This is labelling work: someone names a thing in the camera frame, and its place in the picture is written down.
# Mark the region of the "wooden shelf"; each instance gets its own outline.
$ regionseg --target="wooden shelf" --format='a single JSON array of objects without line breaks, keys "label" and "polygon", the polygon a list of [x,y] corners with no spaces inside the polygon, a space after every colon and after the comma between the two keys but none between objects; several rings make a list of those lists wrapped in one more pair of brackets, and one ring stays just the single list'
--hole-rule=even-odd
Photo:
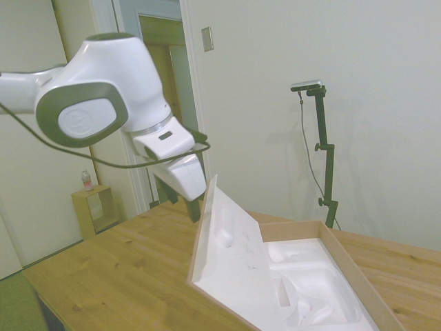
[{"label": "wooden shelf", "polygon": [[[90,211],[88,198],[96,194],[103,208],[103,216],[94,219]],[[91,191],[81,190],[71,195],[84,240],[97,235],[99,232],[119,222],[110,186],[96,185]]]},{"label": "wooden shelf", "polygon": [[102,216],[99,219],[94,219],[93,222],[94,222],[95,232],[96,233],[101,232],[106,228],[109,228],[110,226],[114,225],[118,221],[119,219],[109,216]]}]

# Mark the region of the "wooden tabletop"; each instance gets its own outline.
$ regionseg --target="wooden tabletop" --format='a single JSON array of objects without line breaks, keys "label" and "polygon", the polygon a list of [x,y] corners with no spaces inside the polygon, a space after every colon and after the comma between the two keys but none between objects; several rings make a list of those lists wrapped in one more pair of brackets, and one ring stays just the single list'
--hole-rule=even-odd
[{"label": "wooden tabletop", "polygon": [[[164,203],[23,273],[71,330],[251,330],[186,284],[197,227]],[[334,234],[408,331],[441,330],[441,252]]]}]

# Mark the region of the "green carpet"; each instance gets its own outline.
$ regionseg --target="green carpet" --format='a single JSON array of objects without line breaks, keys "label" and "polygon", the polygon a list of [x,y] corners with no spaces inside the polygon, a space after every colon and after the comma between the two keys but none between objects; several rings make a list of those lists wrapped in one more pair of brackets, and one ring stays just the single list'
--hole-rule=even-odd
[{"label": "green carpet", "polygon": [[0,331],[48,331],[34,291],[21,272],[0,281]]}]

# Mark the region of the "black cable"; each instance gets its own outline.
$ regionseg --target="black cable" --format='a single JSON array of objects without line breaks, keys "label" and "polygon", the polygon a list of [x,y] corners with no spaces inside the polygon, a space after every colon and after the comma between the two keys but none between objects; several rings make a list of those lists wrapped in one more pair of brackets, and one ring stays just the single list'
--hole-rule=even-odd
[{"label": "black cable", "polygon": [[[298,96],[300,97],[300,111],[302,113],[302,133],[303,133],[303,140],[305,140],[305,147],[306,147],[306,153],[307,153],[307,156],[308,156],[309,169],[311,170],[312,177],[314,178],[314,181],[316,182],[317,187],[320,190],[320,193],[322,194],[322,198],[325,198],[325,194],[323,193],[323,190],[322,190],[322,188],[320,187],[320,184],[317,181],[316,174],[314,173],[314,170],[312,169],[311,157],[309,156],[308,142],[306,140],[306,135],[305,135],[305,127],[303,125],[303,99],[302,99],[302,92],[298,91],[297,93],[298,93]],[[337,219],[334,218],[334,220],[336,221],[338,229],[341,231],[342,229],[340,227],[340,224],[338,224]]]},{"label": "black cable", "polygon": [[98,162],[98,163],[102,163],[102,164],[104,164],[106,166],[113,167],[113,168],[135,169],[135,168],[147,167],[147,166],[150,166],[150,165],[152,166],[154,164],[159,164],[159,163],[163,163],[163,162],[172,161],[172,160],[178,159],[180,157],[186,157],[187,155],[192,155],[192,154],[196,154],[196,153],[199,153],[199,152],[204,152],[204,151],[208,150],[211,147],[210,144],[208,142],[206,142],[206,141],[197,141],[197,143],[201,143],[205,147],[201,148],[199,150],[193,150],[191,152],[186,152],[186,153],[183,153],[183,154],[176,155],[175,157],[168,157],[166,159],[162,159],[162,160],[158,160],[158,161],[150,161],[150,162],[146,162],[146,163],[134,164],[134,165],[129,165],[129,166],[128,165],[123,165],[123,164],[115,164],[115,163],[111,163],[111,162],[107,162],[107,161],[98,159],[96,157],[91,157],[90,155],[87,155],[87,154],[74,152],[74,151],[71,151],[71,150],[67,150],[65,148],[58,147],[56,145],[52,145],[51,143],[47,142],[45,139],[41,138],[38,135],[38,133],[36,133],[28,124],[23,122],[9,108],[5,107],[2,103],[0,103],[0,107],[3,108],[7,114],[11,115],[17,122],[19,122],[30,134],[32,134],[35,138],[37,138],[41,143],[44,143],[46,146],[54,148],[55,150],[59,150],[59,151],[64,152],[64,153],[76,155],[78,157],[84,157],[85,159],[89,159],[89,160],[92,160],[92,161],[95,161],[95,162]]}]

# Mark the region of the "plastic bottle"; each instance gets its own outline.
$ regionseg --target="plastic bottle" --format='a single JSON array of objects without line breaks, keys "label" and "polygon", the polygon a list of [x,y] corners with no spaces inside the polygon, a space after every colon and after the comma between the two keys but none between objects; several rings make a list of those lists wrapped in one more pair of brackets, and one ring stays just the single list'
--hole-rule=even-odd
[{"label": "plastic bottle", "polygon": [[90,179],[89,172],[85,169],[81,174],[81,179],[83,180],[83,185],[86,191],[92,191],[94,186],[92,185],[92,180]]}]

